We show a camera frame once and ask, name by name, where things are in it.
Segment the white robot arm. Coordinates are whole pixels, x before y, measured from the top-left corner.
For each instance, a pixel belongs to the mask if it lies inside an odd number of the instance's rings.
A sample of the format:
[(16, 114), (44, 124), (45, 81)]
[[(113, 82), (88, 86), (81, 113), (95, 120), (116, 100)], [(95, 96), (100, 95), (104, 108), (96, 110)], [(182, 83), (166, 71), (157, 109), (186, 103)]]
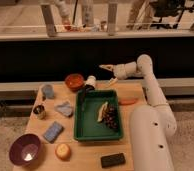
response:
[(143, 77), (147, 103), (134, 108), (129, 117), (130, 141), (134, 171), (175, 171), (167, 139), (177, 130), (172, 109), (154, 75), (149, 55), (135, 62), (101, 64), (116, 80)]

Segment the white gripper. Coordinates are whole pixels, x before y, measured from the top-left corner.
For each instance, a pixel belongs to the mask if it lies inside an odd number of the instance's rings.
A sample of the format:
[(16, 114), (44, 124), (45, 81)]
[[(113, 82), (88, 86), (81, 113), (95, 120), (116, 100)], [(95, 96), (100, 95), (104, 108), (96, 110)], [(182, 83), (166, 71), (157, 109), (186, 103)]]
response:
[(108, 71), (113, 71), (114, 73), (114, 76), (116, 78), (111, 78), (109, 80), (109, 83), (108, 85), (111, 86), (113, 84), (115, 84), (118, 79), (119, 80), (124, 80), (124, 79), (127, 79), (129, 77), (131, 77), (135, 72), (136, 72), (136, 63), (135, 62), (130, 62), (130, 63), (126, 63), (126, 64), (117, 64), (117, 65), (99, 65), (99, 67), (101, 69), (105, 69), (105, 70), (108, 70)]

